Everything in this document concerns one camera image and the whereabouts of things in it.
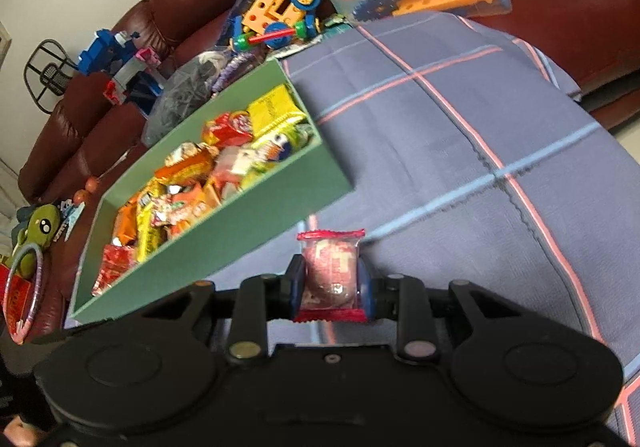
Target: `plush toy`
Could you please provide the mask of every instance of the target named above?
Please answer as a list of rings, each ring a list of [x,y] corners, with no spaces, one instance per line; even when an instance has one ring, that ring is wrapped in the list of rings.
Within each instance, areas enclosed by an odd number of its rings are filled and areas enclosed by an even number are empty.
[[[36,243],[43,250],[47,250],[53,241],[53,237],[60,228],[60,210],[55,205],[42,205],[37,207],[31,214],[27,228],[19,231],[17,245],[14,248],[12,257],[7,261],[6,266],[11,268],[13,258],[25,243]],[[36,271],[36,256],[28,253],[20,261],[16,274],[21,278],[30,281]]]

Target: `plaid blanket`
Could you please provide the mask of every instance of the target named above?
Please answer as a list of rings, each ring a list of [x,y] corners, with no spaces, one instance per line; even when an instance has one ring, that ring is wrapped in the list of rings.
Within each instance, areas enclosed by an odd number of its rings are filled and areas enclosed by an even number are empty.
[[[530,44],[451,14],[366,24],[285,63],[355,189],[215,273],[283,271],[305,228],[431,287],[465,278],[603,341],[625,366],[610,426],[640,413],[640,167]],[[395,324],[270,324],[287,343],[393,342]]]

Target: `candy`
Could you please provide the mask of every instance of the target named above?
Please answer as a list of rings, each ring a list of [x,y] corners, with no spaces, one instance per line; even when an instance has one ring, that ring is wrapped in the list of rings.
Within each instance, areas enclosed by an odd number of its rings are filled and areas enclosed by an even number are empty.
[[[102,262],[98,278],[91,290],[92,295],[101,295],[113,285],[126,271],[136,264],[133,247],[107,245],[102,251]]]
[[[354,307],[358,278],[358,242],[364,230],[350,232],[308,231],[298,234],[305,243],[306,260],[303,307]]]
[[[254,148],[267,141],[271,132],[306,119],[305,112],[298,109],[284,84],[249,104],[247,111],[254,128]]]
[[[220,149],[242,146],[251,142],[252,138],[251,120],[247,112],[223,113],[206,122],[202,130],[202,140]]]
[[[212,158],[207,150],[199,150],[193,156],[180,160],[172,166],[161,167],[154,174],[162,185],[187,185],[206,176],[212,167]]]
[[[180,144],[180,146],[164,159],[164,165],[167,167],[174,166],[178,162],[198,154],[200,151],[201,149],[193,142],[185,142],[184,144]]]
[[[151,221],[154,227],[176,225],[191,217],[193,203],[202,192],[202,187],[199,183],[195,183],[183,189],[173,196],[161,196],[155,199],[154,216]]]
[[[277,133],[272,132],[268,140],[264,141],[256,150],[255,169],[266,172],[278,162],[282,162],[296,151],[304,148],[312,135],[313,129],[309,124],[297,126],[287,124]]]
[[[139,193],[135,193],[123,207],[118,209],[116,223],[113,226],[113,244],[125,247],[132,244],[138,237],[136,226],[136,202]]]
[[[152,201],[164,194],[164,186],[156,179],[152,179],[145,188],[140,191],[138,207],[136,211],[136,223],[138,225],[138,248],[136,260],[144,261],[152,254],[162,242],[162,231],[151,225],[153,219],[154,204]]]
[[[240,183],[242,177],[251,169],[256,157],[255,150],[244,150],[237,147],[222,150],[210,176],[218,192],[222,191],[227,182]]]

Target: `red toy piece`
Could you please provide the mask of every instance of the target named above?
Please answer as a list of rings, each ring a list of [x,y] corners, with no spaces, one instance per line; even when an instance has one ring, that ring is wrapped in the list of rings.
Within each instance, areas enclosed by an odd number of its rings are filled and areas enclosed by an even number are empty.
[[[280,37],[295,36],[295,28],[283,28],[282,30],[274,30],[268,34],[262,34],[261,36],[252,36],[248,39],[249,44],[258,44],[272,39],[279,39]]]

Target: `red snack packet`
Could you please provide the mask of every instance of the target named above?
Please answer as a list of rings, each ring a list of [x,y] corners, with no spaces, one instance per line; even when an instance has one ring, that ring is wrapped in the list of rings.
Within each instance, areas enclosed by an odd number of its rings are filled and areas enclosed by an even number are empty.
[[[251,119],[247,112],[223,113],[209,120],[202,129],[202,140],[219,149],[228,146],[243,146],[254,138]]]
[[[100,295],[127,270],[136,264],[136,250],[133,247],[106,245],[102,251],[102,262],[98,279],[95,280],[92,295]]]
[[[298,234],[306,260],[301,310],[357,307],[358,243],[364,235],[364,229]]]

